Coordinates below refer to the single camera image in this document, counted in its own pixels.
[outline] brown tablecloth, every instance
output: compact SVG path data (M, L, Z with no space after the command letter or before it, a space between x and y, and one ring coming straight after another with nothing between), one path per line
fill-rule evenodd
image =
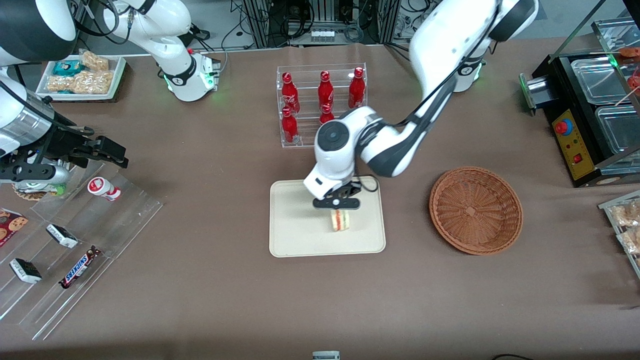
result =
M637 359L638 280L596 206L638 186L573 189L543 114L524 110L518 74L558 44L500 45L411 166L381 179L382 253L292 259L269 253L269 187L304 178L314 154L280 146L276 67L366 61L369 105L397 122L420 99L409 64L382 46L232 53L220 90L183 103L152 58L128 58L120 102L56 109L126 146L122 174L165 206L48 340L0 323L0 357ZM431 224L431 185L463 165L522 201L522 235L499 255L462 254Z

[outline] red bottle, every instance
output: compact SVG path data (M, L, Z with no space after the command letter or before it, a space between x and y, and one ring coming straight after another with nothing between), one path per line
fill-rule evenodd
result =
M291 73L283 73L282 81L284 82L284 85L282 85L282 99L284 100L284 104L297 114L300 112L300 100L298 99L298 88L296 88L296 85L291 81Z
M361 67L357 67L353 71L353 79L349 85L349 109L359 108L362 106L364 90L366 87L364 79L362 78L363 74L364 69Z
M320 114L320 124L324 124L325 122L335 119L331 113L332 110L333 106L331 106L331 104L322 104L322 108L320 110L322 112L322 114Z
M320 73L320 86L318 87L318 108L322 109L322 104L331 104L333 107L333 85L329 80L329 72L323 70Z
M284 131L284 140L286 142L297 143L300 141L298 123L296 118L291 115L291 108L282 109L282 131Z

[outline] acrylic display rack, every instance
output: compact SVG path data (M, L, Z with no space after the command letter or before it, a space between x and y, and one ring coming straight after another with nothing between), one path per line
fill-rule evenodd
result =
M86 191L88 181L102 176L119 187L114 202ZM18 322L33 340L46 339L160 210L162 204L120 175L111 166L91 161L75 168L61 197L45 196L28 214L29 222L0 248L0 311L3 321ZM73 249L53 240L45 228L56 224L79 241ZM62 280L82 255L95 245L102 251L69 289ZM36 284L20 281L9 262L32 262L42 275Z
M278 123L280 127L280 142L282 147L311 147L316 139L316 132L320 127L320 109L318 103L318 86L320 85L320 72L327 70L331 75L333 85L333 115L338 118L342 113L349 110L349 85L353 79L353 70L356 67L364 69L362 78L367 84L367 64L366 63L345 63L331 65L300 65L300 66L279 66L276 72L276 97L278 101ZM300 99L300 112L295 115L298 121L298 133L300 141L298 143L287 143L282 131L282 74L290 72L293 83L298 88ZM367 105L368 84L365 88L363 106Z

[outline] wicker basket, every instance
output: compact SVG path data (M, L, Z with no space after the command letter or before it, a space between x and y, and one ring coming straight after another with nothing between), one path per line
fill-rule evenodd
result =
M438 232L457 249L492 255L510 247L522 230L522 205L509 184L479 167L461 167L436 181L429 212Z

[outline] red emergency stop button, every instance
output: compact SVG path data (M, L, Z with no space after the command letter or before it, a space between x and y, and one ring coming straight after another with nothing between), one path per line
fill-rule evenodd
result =
M567 136L573 130L573 124L571 123L571 120L564 119L556 124L554 130L556 131L556 134Z

